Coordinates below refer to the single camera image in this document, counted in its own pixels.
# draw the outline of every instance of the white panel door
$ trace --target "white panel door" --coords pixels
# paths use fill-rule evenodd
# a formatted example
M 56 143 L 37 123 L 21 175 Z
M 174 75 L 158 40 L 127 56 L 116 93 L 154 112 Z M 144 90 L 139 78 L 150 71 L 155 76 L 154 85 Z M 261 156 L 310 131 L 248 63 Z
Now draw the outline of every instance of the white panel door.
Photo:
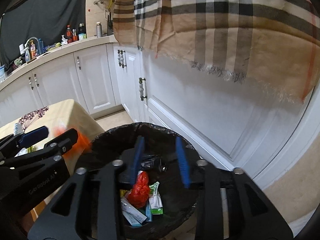
M 118 51 L 122 50 L 124 57 L 124 67 L 119 66 Z M 137 103 L 137 88 L 138 79 L 135 78 L 135 64 L 140 62 L 139 54 L 133 51 L 132 48 L 119 47 L 114 45 L 114 58 L 116 65 L 116 73 L 119 85 L 119 93 L 121 104 L 134 122 L 139 122 L 139 110 Z
M 88 111 L 72 53 L 33 69 L 32 76 L 44 106 L 73 99 Z
M 143 51 L 149 118 L 195 139 L 203 156 L 255 177 L 292 135 L 309 98 L 280 101 L 247 79 L 243 84 L 192 69 L 170 57 Z
M 89 113 L 94 114 L 115 106 L 106 46 L 77 51 L 74 59 Z
M 0 97 L 3 102 L 0 104 L 0 113 L 4 124 L 43 107 L 31 71 L 6 86 L 0 92 Z

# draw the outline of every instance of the red bottle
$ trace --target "red bottle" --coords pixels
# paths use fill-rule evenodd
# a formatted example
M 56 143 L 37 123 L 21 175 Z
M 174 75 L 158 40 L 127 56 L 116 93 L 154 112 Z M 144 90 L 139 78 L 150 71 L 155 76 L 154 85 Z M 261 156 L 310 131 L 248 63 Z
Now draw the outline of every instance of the red bottle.
M 70 29 L 70 25 L 67 26 L 67 40 L 68 40 L 68 43 L 71 43 L 73 40 L 72 40 L 72 32 L 71 32 L 71 29 Z

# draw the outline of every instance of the beige countertop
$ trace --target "beige countertop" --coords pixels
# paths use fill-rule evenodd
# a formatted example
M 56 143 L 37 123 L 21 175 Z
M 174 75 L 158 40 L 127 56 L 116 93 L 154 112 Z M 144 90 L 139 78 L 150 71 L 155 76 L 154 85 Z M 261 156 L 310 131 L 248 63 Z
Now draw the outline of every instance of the beige countertop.
M 105 37 L 101 37 L 101 38 L 90 37 L 85 40 L 75 41 L 75 42 L 70 43 L 68 45 L 64 45 L 62 47 L 58 47 L 54 50 L 51 50 L 48 54 L 38 57 L 37 59 L 30 62 L 29 64 L 25 63 L 21 67 L 14 70 L 12 72 L 12 74 L 0 84 L 0 91 L 3 88 L 5 88 L 7 85 L 9 85 L 11 82 L 13 82 L 17 78 L 19 78 L 20 76 L 35 69 L 36 67 L 39 67 L 40 65 L 42 65 L 44 63 L 47 63 L 48 61 L 51 61 L 53 59 L 56 59 L 58 57 L 62 57 L 64 55 L 67 55 L 69 53 L 73 53 L 73 52 L 81 50 L 81 49 L 87 49 L 87 48 L 90 48 L 93 46 L 98 46 L 98 45 L 102 45 L 102 44 L 106 44 L 106 43 L 114 43 L 114 42 L 117 42 L 114 35 L 105 36 Z

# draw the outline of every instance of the trash can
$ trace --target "trash can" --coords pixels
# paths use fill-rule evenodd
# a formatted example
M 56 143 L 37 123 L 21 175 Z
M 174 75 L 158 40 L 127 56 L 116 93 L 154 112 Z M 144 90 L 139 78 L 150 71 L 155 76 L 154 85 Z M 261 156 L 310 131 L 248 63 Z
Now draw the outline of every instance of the trash can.
M 151 123 L 132 123 L 110 129 L 98 135 L 92 141 L 92 152 L 83 153 L 76 163 L 76 168 L 85 167 L 88 170 L 102 168 L 107 163 L 120 157 L 124 150 L 134 148 L 138 136 L 145 138 L 145 152 L 161 156 L 166 162 L 175 155 L 175 140 L 180 136 L 176 132 Z M 195 163 L 199 158 L 194 147 L 183 138 L 186 146 L 187 159 Z M 129 239 L 159 239 L 178 228 L 194 212 L 198 199 L 198 190 L 185 189 L 181 181 L 178 161 L 167 165 L 166 172 L 148 171 L 149 184 L 160 182 L 159 193 L 163 204 L 163 215 L 153 215 L 153 221 L 141 227 L 131 227 L 123 220 L 126 238 Z M 96 214 L 97 205 L 92 212 Z M 92 215 L 93 227 L 96 218 Z

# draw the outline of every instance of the faucet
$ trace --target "faucet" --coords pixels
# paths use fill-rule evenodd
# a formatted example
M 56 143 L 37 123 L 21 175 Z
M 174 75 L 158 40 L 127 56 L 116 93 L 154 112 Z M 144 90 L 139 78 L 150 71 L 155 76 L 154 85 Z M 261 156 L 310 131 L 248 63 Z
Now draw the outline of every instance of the faucet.
M 24 44 L 24 48 L 26 49 L 28 47 L 28 43 L 31 41 L 31 40 L 36 40 L 36 49 L 38 50 L 38 55 L 40 55 L 40 42 L 39 42 L 39 39 L 37 37 L 31 37 L 27 40 L 26 44 Z

